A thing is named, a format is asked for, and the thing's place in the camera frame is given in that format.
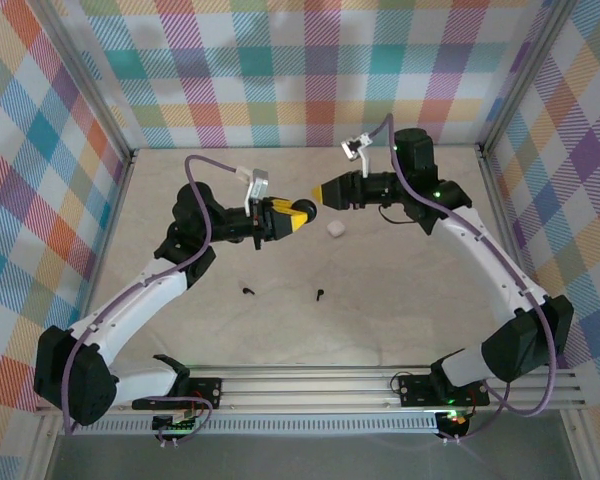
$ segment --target colorful plaid fabric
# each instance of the colorful plaid fabric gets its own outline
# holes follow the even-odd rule
[[[491,131],[493,124],[496,118],[498,117],[500,110],[502,109],[502,105],[504,104],[507,95],[509,95],[509,92],[511,92],[511,87],[516,81],[520,69],[528,59],[531,47],[536,43],[536,40],[538,39],[538,36],[540,35],[540,32],[545,25],[547,16],[551,12],[551,7],[554,5],[554,3],[555,0],[544,0],[542,2],[542,6],[540,7],[540,10],[538,11],[535,19],[533,20],[533,23],[531,24],[531,28],[527,32],[527,36],[525,37],[524,42],[522,43],[520,50],[518,50],[518,54],[516,55],[515,60],[511,64],[509,73],[507,74],[504,82],[502,82],[500,91],[498,91],[498,96],[493,102],[491,110],[489,110],[489,115],[487,115],[487,119],[484,122],[484,125],[482,126],[480,135],[476,143],[482,144],[486,140],[487,135]]]
[[[550,2],[55,3],[129,143],[170,148],[330,146],[388,111],[474,143]]]
[[[25,1],[1,0],[0,480],[35,434],[37,338],[78,318],[121,171]]]
[[[527,269],[574,303],[566,357],[600,440],[600,0],[579,2],[495,155]]]

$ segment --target purple cable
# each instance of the purple cable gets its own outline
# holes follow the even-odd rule
[[[189,179],[189,184],[191,185],[191,190],[193,190],[193,195],[196,197],[196,201],[198,202],[198,206],[200,207],[200,211],[202,212],[202,218],[204,220],[205,237],[204,237],[202,246],[200,247],[200,250],[198,250],[191,258],[185,260],[184,262],[182,262],[172,268],[169,268],[162,273],[157,273],[155,275],[152,275],[151,277],[147,278],[144,282],[138,282],[134,285],[131,285],[128,289],[123,291],[118,297],[116,297],[114,300],[112,300],[111,303],[109,303],[109,305],[107,305],[105,308],[103,308],[102,311],[98,314],[98,316],[96,316],[95,320],[91,323],[91,325],[100,325],[104,321],[104,319],[107,318],[107,315],[109,315],[113,311],[114,308],[119,306],[122,302],[124,302],[127,299],[127,297],[129,297],[131,294],[135,293],[139,289],[147,287],[152,282],[155,282],[156,280],[158,280],[160,278],[163,278],[167,275],[171,275],[173,272],[177,272],[177,271],[183,269],[184,267],[191,265],[193,262],[198,260],[204,254],[204,252],[207,250],[207,248],[209,247],[209,244],[211,243],[211,234],[212,234],[211,218],[209,217],[209,211],[207,210],[207,207],[204,204],[202,195],[200,195],[200,190],[198,190],[196,182],[193,179],[193,175],[191,174],[191,165],[190,164],[191,164],[192,160],[201,160],[210,165],[213,165],[218,168],[222,168],[223,170],[227,170],[228,172],[232,172],[232,173],[235,173],[236,169],[233,167],[229,167],[228,165],[225,165],[223,163],[216,162],[215,160],[211,160],[210,158],[203,157],[202,155],[189,155],[184,160],[184,169],[187,174],[187,178]],[[64,421],[65,435],[71,435],[73,433],[73,431],[76,429],[77,424],[78,424],[78,422],[74,422],[74,424],[71,425],[71,416],[69,414],[69,378],[71,375],[71,368],[73,367],[73,363],[75,362],[78,350],[84,344],[84,342],[87,340],[87,338],[89,337],[89,335],[91,335],[91,332],[93,331],[90,328],[91,325],[86,328],[86,330],[82,333],[82,335],[80,335],[80,337],[76,341],[75,345],[71,349],[71,352],[69,353],[69,356],[67,357],[67,362],[64,365],[64,370],[62,372],[62,383],[60,384],[60,402],[61,402],[61,406],[62,406],[62,418]]]
[[[202,423],[200,425],[198,425],[196,428],[194,428],[191,433],[188,433],[184,437],[179,438],[176,442],[174,442],[174,446],[176,446],[180,443],[186,443],[189,440],[191,440],[196,433],[198,433],[200,430],[202,430],[204,428],[204,426],[207,424],[207,422],[211,418],[211,414],[213,412],[213,405],[211,404],[211,402],[209,400],[207,400],[206,398],[201,398],[201,397],[146,397],[145,400],[150,400],[150,401],[154,401],[154,402],[164,402],[164,401],[167,401],[167,402],[194,402],[194,403],[202,403],[205,405],[205,407],[207,407],[208,413],[207,413],[207,416],[205,417],[205,419],[202,421]],[[162,438],[162,429],[158,430],[158,439],[161,442],[165,442],[165,439]]]
[[[504,267],[504,269],[511,276],[511,278],[513,278],[513,280],[516,283],[516,285],[518,286],[518,288],[520,288],[520,291],[525,292],[524,295],[525,295],[526,299],[529,301],[529,303],[531,304],[531,306],[533,307],[535,312],[538,314],[538,318],[540,319],[540,323],[542,324],[542,330],[544,331],[545,337],[547,339],[547,348],[549,350],[549,376],[547,379],[547,387],[545,389],[544,395],[542,396],[542,399],[540,400],[540,403],[536,407],[534,407],[530,410],[516,408],[516,407],[512,406],[511,404],[509,404],[505,398],[501,397],[497,392],[495,392],[487,384],[486,381],[484,382],[484,384],[485,384],[485,387],[487,388],[487,390],[489,391],[489,393],[491,395],[493,395],[495,398],[497,398],[500,402],[502,402],[504,404],[504,406],[511,412],[517,413],[518,415],[522,415],[524,417],[532,417],[534,415],[539,414],[549,404],[549,400],[551,399],[551,395],[553,394],[553,388],[555,386],[556,369],[557,369],[556,346],[553,341],[553,334],[551,332],[551,327],[549,326],[549,321],[547,320],[547,317],[545,316],[544,312],[542,311],[542,308],[540,308],[540,305],[538,305],[538,302],[536,302],[536,299],[533,297],[533,295],[531,295],[528,292],[527,285],[525,284],[524,280],[522,278],[520,278],[518,273],[512,267],[511,263],[504,257],[504,255],[502,255],[500,250],[498,250],[498,248],[493,244],[493,242],[491,242],[491,240],[489,240],[486,236],[482,236],[482,233],[480,232],[480,230],[478,230],[476,227],[474,227],[469,221],[465,220],[462,216],[458,215],[457,213],[455,213],[452,210],[449,210],[447,207],[445,207],[443,205],[440,205],[440,204],[433,202],[427,198],[424,198],[422,195],[418,194],[411,187],[411,185],[409,185],[409,182],[405,178],[404,173],[402,173],[402,169],[400,168],[400,165],[398,163],[398,156],[395,151],[395,138],[394,138],[394,133],[395,133],[394,128],[395,127],[394,127],[394,123],[393,123],[393,114],[391,114],[391,113],[387,114],[386,118],[384,119],[384,121],[382,122],[380,127],[383,127],[384,125],[388,125],[388,127],[389,127],[389,153],[391,154],[391,163],[392,163],[393,168],[395,169],[396,173],[398,174],[400,183],[402,184],[404,189],[407,191],[407,193],[409,193],[409,195],[411,195],[415,200],[419,201],[420,203],[427,205],[428,207],[434,208],[435,210],[438,210],[439,212],[444,213],[446,216],[448,216],[449,218],[452,218],[453,220],[458,222],[460,225],[462,225],[464,228],[469,230],[475,237],[480,238],[480,241],[482,241],[485,244],[485,246],[496,257],[498,262]],[[373,137],[373,136],[377,135],[381,130],[380,127],[376,128],[373,132],[371,132],[373,135],[369,134],[369,136]]]

